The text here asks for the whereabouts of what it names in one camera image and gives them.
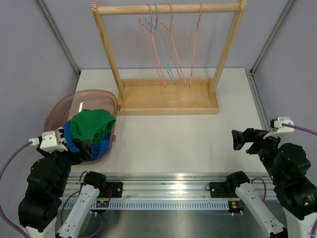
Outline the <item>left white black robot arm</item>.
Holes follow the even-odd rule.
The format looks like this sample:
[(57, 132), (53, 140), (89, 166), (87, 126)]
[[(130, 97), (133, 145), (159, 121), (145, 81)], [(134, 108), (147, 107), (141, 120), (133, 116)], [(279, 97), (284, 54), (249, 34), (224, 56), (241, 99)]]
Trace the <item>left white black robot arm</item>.
[(89, 172), (81, 185), (79, 197), (61, 228), (55, 232), (57, 210), (73, 165), (92, 158), (91, 142), (73, 139), (79, 152), (52, 136), (30, 139), (43, 155), (31, 167), (25, 197), (18, 206), (20, 224), (33, 238), (76, 238), (97, 197), (106, 194), (106, 177)]

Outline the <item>light blue wire hanger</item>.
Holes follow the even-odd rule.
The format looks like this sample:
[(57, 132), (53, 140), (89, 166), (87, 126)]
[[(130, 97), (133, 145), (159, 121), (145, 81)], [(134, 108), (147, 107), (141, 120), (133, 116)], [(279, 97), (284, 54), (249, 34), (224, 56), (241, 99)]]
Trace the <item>light blue wire hanger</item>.
[[(167, 72), (166, 70), (166, 66), (164, 66), (166, 64), (166, 61), (165, 61), (165, 55), (164, 55), (164, 52), (163, 52), (163, 48), (162, 48), (162, 39), (161, 39), (161, 36), (159, 34), (159, 29), (158, 29), (158, 24), (159, 24), (159, 10), (158, 10), (158, 6), (156, 4), (154, 4), (154, 7), (155, 7), (155, 13), (153, 13), (153, 35), (154, 35), (154, 40), (155, 40), (155, 43), (156, 43), (156, 48), (157, 48), (157, 52), (158, 52), (158, 56), (160, 58), (160, 64), (161, 64), (161, 68), (162, 68), (162, 71), (165, 70), (166, 73), (167, 73), (167, 76), (170, 78), (170, 73)], [(150, 25), (150, 19), (146, 19), (147, 21), (147, 24), (148, 26)]]

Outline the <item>blue tank top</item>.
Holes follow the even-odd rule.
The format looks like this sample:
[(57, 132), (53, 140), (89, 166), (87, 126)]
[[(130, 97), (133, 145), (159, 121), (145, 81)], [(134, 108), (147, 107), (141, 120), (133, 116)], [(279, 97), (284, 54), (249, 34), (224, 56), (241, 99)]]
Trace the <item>blue tank top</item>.
[[(85, 162), (96, 161), (109, 151), (110, 136), (111, 136), (111, 133), (107, 133), (105, 134), (104, 138), (102, 139), (100, 143), (91, 145), (93, 156), (91, 159), (88, 159)], [(71, 132), (71, 121), (67, 121), (64, 125), (64, 138), (66, 139), (68, 148), (73, 153), (80, 152), (79, 149), (71, 141), (73, 139), (73, 135)]]

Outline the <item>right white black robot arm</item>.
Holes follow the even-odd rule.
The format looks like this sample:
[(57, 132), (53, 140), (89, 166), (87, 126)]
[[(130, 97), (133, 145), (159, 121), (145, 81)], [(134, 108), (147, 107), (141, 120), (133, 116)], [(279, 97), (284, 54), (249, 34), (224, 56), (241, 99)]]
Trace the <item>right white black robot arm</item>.
[(246, 151), (258, 155), (274, 185), (274, 192), (286, 216), (283, 226), (258, 197), (243, 171), (229, 174), (225, 192), (238, 196), (269, 238), (315, 238), (317, 236), (317, 188), (307, 177), (311, 164), (304, 149), (296, 144), (279, 145), (286, 129), (265, 131), (248, 128), (232, 130), (233, 149), (240, 150), (251, 143)]

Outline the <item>pink wire hanger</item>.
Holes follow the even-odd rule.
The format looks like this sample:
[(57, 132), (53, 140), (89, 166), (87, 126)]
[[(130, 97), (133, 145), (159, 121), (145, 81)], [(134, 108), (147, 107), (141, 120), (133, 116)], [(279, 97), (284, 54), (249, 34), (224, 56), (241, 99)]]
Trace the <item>pink wire hanger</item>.
[(193, 79), (193, 73), (194, 73), (194, 64), (195, 64), (195, 58), (196, 58), (196, 47), (197, 47), (198, 30), (199, 30), (199, 25), (200, 25), (200, 20), (201, 20), (201, 16), (202, 16), (202, 10), (203, 10), (203, 6), (202, 5), (203, 4), (200, 3), (200, 12), (199, 12), (199, 17), (198, 17), (198, 20), (197, 20), (197, 23), (196, 23), (195, 39), (194, 39), (194, 46), (193, 46), (191, 71), (190, 71), (189, 88), (191, 87), (192, 79)]
[(161, 68), (160, 58), (157, 52), (156, 43), (153, 35), (153, 11), (150, 4), (147, 4), (147, 7), (150, 12), (150, 25), (148, 26), (146, 19), (144, 21), (142, 19), (139, 19), (139, 25), (143, 33), (143, 36), (147, 42), (148, 50), (150, 52), (152, 61), (155, 64), (158, 76), (162, 80), (163, 87), (166, 88), (166, 79)]
[[(171, 14), (169, 26), (166, 26), (162, 21), (160, 21), (159, 25), (158, 25), (158, 31), (159, 31), (159, 34), (160, 34), (161, 39), (162, 39), (162, 48), (163, 48), (163, 52), (164, 52), (164, 55), (166, 58), (165, 59), (166, 64), (164, 66), (166, 66), (167, 72), (170, 73), (169, 75), (170, 75), (172, 82), (174, 83), (174, 85), (176, 85), (176, 77), (173, 75), (172, 69), (171, 69), (170, 64), (169, 64), (169, 60), (171, 60), (171, 63), (174, 66), (173, 69), (176, 70), (178, 78), (182, 79), (183, 86), (186, 87), (187, 83), (186, 83), (186, 79), (185, 79), (185, 76), (183, 73), (183, 69), (182, 69), (179, 54), (178, 54), (178, 49), (176, 46), (176, 41), (174, 39), (174, 35), (173, 35), (173, 31), (172, 31), (173, 30), (173, 16), (174, 16), (173, 6), (170, 3), (168, 3), (167, 5), (170, 8), (170, 14)], [(167, 44), (167, 38), (163, 34), (163, 29), (165, 29), (166, 32), (169, 33), (169, 39), (170, 39), (171, 44), (172, 44), (171, 47)]]

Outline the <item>green tank top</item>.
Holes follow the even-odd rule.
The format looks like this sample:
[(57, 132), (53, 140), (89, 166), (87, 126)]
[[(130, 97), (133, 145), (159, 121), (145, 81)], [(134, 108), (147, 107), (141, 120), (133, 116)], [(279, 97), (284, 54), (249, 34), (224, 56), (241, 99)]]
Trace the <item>green tank top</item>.
[(84, 109), (71, 119), (71, 132), (74, 139), (90, 140), (99, 144), (104, 137), (111, 133), (116, 118), (107, 110)]

